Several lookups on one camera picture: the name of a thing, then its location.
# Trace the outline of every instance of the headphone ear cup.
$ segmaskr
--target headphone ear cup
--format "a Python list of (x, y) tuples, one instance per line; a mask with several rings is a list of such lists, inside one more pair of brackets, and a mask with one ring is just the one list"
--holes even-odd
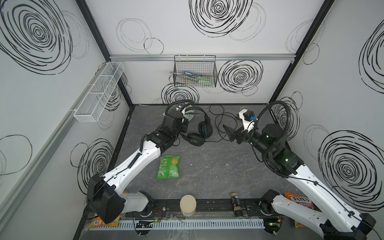
[(197, 141), (200, 141), (200, 142), (205, 142), (205, 138), (202, 135), (198, 134), (198, 133), (190, 132), (188, 134), (188, 137), (193, 139), (193, 140), (197, 140)]
[(200, 147), (205, 143), (205, 138), (198, 133), (190, 132), (188, 137), (190, 138), (188, 142), (194, 146)]
[(207, 123), (205, 121), (199, 122), (199, 133), (204, 137), (204, 138), (209, 138), (212, 136), (212, 133), (214, 131), (212, 125), (210, 123)]

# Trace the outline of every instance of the white mesh shelf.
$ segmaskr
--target white mesh shelf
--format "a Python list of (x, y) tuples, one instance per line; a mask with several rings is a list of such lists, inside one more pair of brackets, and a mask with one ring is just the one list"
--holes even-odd
[(103, 67), (100, 76), (73, 114), (79, 122), (97, 122), (99, 120), (124, 71), (121, 62), (108, 62)]

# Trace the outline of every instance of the orange snack bag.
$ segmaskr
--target orange snack bag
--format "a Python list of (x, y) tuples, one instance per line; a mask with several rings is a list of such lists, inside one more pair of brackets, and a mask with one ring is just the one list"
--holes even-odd
[[(285, 192), (284, 196), (286, 198), (288, 198), (289, 200), (291, 200), (292, 202), (296, 202), (296, 203), (298, 203), (300, 205), (303, 205), (304, 207), (313, 209), (313, 203), (307, 197), (303, 197), (303, 196), (300, 196), (300, 195), (292, 194), (290, 192)], [(299, 227), (306, 227), (306, 226), (304, 226), (303, 224), (301, 224), (301, 223), (299, 223), (299, 222), (297, 222), (295, 220), (295, 227), (299, 228)]]
[(91, 222), (91, 225), (89, 226), (90, 229), (93, 229), (95, 227), (102, 227), (102, 226), (109, 226), (109, 227), (118, 227), (119, 226), (119, 220), (120, 220), (120, 215), (113, 220), (110, 223), (104, 223), (103, 220), (99, 217), (94, 218)]

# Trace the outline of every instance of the black scribble circle pattern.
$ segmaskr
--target black scribble circle pattern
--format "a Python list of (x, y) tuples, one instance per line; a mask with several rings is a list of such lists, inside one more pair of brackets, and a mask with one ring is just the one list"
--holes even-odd
[(220, 94), (222, 92), (224, 92), (225, 90), (222, 89), (222, 88), (207, 88), (207, 87), (202, 87), (202, 89), (206, 92), (206, 93), (209, 93), (209, 94)]
[(193, 25), (208, 37), (224, 36), (247, 18), (252, 0), (190, 0)]
[(304, 52), (303, 55), (303, 63), (305, 65), (311, 65), (314, 63), (318, 58), (320, 54), (320, 47), (316, 43), (309, 44), (307, 50)]
[(144, 41), (144, 49), (149, 54), (162, 54), (164, 52), (164, 44), (157, 38), (147, 38)]
[(112, 127), (114, 119), (114, 111), (103, 111), (99, 117), (97, 124), (101, 130), (105, 131)]
[(361, 80), (379, 93), (384, 93), (384, 20), (365, 42), (359, 57)]
[(305, 150), (314, 160), (323, 161), (322, 152), (319, 152), (324, 138), (329, 136), (329, 132), (321, 125), (312, 124), (304, 130), (303, 143)]
[[(297, 52), (297, 49), (299, 49), (299, 46), (302, 40), (304, 39), (308, 29), (310, 28), (312, 22), (313, 22), (313, 19), (307, 20), (292, 30), (292, 32), (287, 37), (287, 40), (285, 41), (285, 48), (289, 52), (291, 53)], [(309, 46), (306, 49), (306, 52), (310, 52), (315, 48), (315, 45), (311, 45), (311, 43), (316, 43), (316, 44), (319, 43), (321, 36), (324, 33), (324, 29), (325, 29), (325, 22), (323, 21), (319, 29), (317, 30), (316, 34), (313, 36), (312, 41), (310, 42)]]
[(265, 10), (258, 3), (248, 3), (251, 5), (248, 17), (235, 30), (228, 35), (236, 41), (248, 41), (256, 37), (265, 26)]
[(72, 52), (71, 56), (77, 59), (83, 58), (89, 51), (89, 35), (88, 29), (84, 23), (73, 13), (61, 11), (66, 20), (72, 36)]
[(355, 131), (336, 131), (319, 148), (320, 170), (329, 187), (356, 209), (373, 212), (384, 206), (384, 151)]
[[(132, 89), (127, 84), (127, 76), (124, 73), (122, 73), (119, 81), (122, 81), (124, 86), (131, 90), (128, 93), (128, 94), (130, 94), (132, 92)], [(111, 97), (108, 99), (108, 102), (105, 105), (104, 109), (106, 109), (108, 111), (115, 111), (120, 106), (121, 101), (124, 101), (124, 96), (122, 95), (122, 92), (120, 91), (119, 86), (116, 85), (116, 87), (115, 87), (114, 91), (112, 92)]]
[(99, 138), (90, 145), (77, 144), (70, 154), (70, 164), (77, 168), (77, 182), (82, 193), (87, 194), (89, 179), (106, 173), (113, 155), (113, 147), (108, 140)]
[(116, 27), (116, 35), (119, 42), (131, 51), (149, 54), (161, 54), (164, 44), (157, 38), (152, 37), (148, 25), (137, 18), (125, 18)]
[(193, 100), (199, 103), (199, 93), (196, 88), (183, 83), (169, 83), (161, 91), (161, 100), (163, 104), (170, 104), (179, 100)]
[(152, 104), (162, 104), (162, 99), (161, 98), (156, 98), (155, 100), (152, 101)]
[[(16, 153), (14, 147), (22, 152)], [(32, 158), (32, 144), (20, 134), (8, 135), (0, 139), (0, 186), (3, 177), (23, 170)]]
[[(286, 102), (289, 106), (289, 109), (291, 110), (291, 124), (288, 128), (288, 133), (287, 133), (288, 135), (287, 139), (291, 140), (296, 136), (297, 131), (299, 131), (299, 127), (300, 127), (299, 109), (303, 104), (303, 96), (301, 95), (300, 92), (294, 92), (291, 97), (283, 97), (280, 100)], [(275, 107), (274, 114), (276, 116), (277, 122), (279, 123), (280, 127), (285, 128), (285, 124), (287, 120), (287, 114), (286, 114), (285, 108), (282, 105), (278, 104)]]
[(38, 74), (62, 73), (71, 60), (72, 37), (53, 0), (0, 1), (0, 49)]
[(251, 96), (257, 91), (257, 84), (263, 76), (260, 61), (227, 61), (219, 71), (220, 86), (230, 93), (242, 93)]

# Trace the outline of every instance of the headphones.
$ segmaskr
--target headphones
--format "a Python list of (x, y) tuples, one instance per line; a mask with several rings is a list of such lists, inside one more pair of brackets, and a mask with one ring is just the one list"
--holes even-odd
[(193, 106), (190, 107), (188, 110), (200, 110), (204, 113), (204, 121), (199, 122), (199, 133), (196, 132), (190, 132), (186, 136), (184, 134), (181, 134), (181, 137), (184, 138), (187, 142), (190, 144), (200, 147), (205, 143), (205, 139), (212, 136), (213, 133), (213, 127), (211, 125), (211, 118), (207, 115), (207, 113), (199, 107)]

